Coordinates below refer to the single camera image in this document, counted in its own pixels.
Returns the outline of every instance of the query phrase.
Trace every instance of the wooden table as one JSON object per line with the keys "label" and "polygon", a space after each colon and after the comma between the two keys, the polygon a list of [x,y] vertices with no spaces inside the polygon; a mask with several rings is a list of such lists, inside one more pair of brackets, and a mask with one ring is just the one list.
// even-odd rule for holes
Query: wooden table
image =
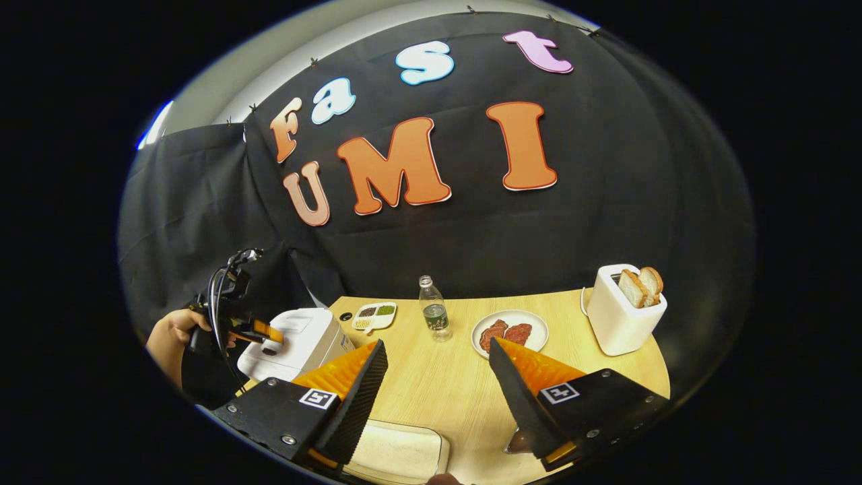
{"label": "wooden table", "polygon": [[[592,288],[585,291],[584,306]],[[342,297],[329,310],[338,318],[344,312],[355,315],[368,303],[395,301],[398,308],[392,325],[370,336],[352,328],[351,320],[340,322],[355,346],[376,339],[386,345],[389,370],[370,419],[435,430],[449,440],[452,449],[447,471],[462,483],[508,485],[550,474],[532,454],[503,453],[517,424],[488,360],[472,347],[470,336],[481,318],[501,310],[535,313],[547,322],[549,330],[542,354],[588,374],[612,368],[656,394],[671,397],[667,367],[655,339],[650,336],[643,347],[630,354],[604,355],[580,310],[580,293],[447,300],[453,336],[445,343],[432,340],[415,299]]]}

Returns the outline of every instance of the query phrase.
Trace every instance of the meat slice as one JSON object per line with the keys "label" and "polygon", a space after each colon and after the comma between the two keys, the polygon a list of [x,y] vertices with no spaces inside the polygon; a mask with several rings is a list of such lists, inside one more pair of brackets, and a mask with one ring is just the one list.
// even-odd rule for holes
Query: meat slice
{"label": "meat slice", "polygon": [[530,337],[530,332],[532,331],[533,326],[531,324],[518,324],[506,330],[506,336],[503,338],[510,342],[523,345],[527,343],[527,339]]}
{"label": "meat slice", "polygon": [[497,320],[494,324],[485,331],[482,332],[482,336],[479,338],[479,347],[482,347],[482,350],[490,353],[490,341],[494,337],[503,338],[503,334],[506,333],[506,329],[509,328],[509,325],[502,320]]}

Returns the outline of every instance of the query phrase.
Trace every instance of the plastic bottle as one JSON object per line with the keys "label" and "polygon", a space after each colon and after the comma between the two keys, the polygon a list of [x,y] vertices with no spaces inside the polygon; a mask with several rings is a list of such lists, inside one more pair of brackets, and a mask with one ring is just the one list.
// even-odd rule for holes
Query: plastic bottle
{"label": "plastic bottle", "polygon": [[425,324],[431,330],[431,337],[436,342],[445,342],[452,337],[452,328],[449,327],[449,317],[443,295],[434,286],[430,276],[422,276],[419,279],[419,306]]}

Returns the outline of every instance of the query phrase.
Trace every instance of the white wall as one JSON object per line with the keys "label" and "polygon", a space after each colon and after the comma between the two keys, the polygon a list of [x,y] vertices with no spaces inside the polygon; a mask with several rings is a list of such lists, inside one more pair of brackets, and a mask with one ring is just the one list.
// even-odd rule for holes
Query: white wall
{"label": "white wall", "polygon": [[537,0],[337,0],[293,16],[220,58],[174,99],[162,129],[170,134],[241,121],[251,104],[327,55],[381,30],[430,16],[504,11],[545,17],[595,30],[598,26]]}

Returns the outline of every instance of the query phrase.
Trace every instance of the orange letter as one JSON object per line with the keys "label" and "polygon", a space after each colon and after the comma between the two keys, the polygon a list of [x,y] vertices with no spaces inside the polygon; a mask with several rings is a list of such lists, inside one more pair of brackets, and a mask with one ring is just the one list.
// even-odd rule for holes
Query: orange letter
{"label": "orange letter", "polygon": [[299,217],[308,225],[320,226],[324,225],[329,220],[329,202],[326,200],[326,194],[323,193],[321,179],[317,176],[317,170],[320,166],[316,161],[306,163],[303,167],[303,176],[308,179],[311,185],[311,193],[315,194],[315,202],[317,210],[312,211],[309,205],[305,203],[303,193],[299,191],[299,175],[291,173],[284,177],[284,188],[290,194],[290,200],[293,201],[293,206],[297,209]]}
{"label": "orange letter", "polygon": [[410,205],[442,202],[452,196],[452,189],[440,180],[431,152],[433,127],[434,121],[426,117],[399,123],[392,131],[388,158],[365,138],[353,138],[338,147],[338,156],[347,163],[353,179],[357,214],[367,216],[383,208],[372,194],[372,185],[390,207],[398,206],[402,175],[407,179],[404,200]]}
{"label": "orange letter", "polygon": [[293,112],[302,107],[303,100],[293,98],[270,123],[270,129],[275,132],[275,146],[278,148],[278,154],[275,158],[278,163],[283,162],[297,147],[296,140],[291,140],[290,135],[295,135],[297,128],[299,128],[297,115]]}
{"label": "orange letter", "polygon": [[541,146],[539,117],[545,113],[534,103],[502,103],[488,108],[488,118],[500,123],[509,172],[503,186],[512,191],[543,189],[557,183],[557,173],[545,161]]}

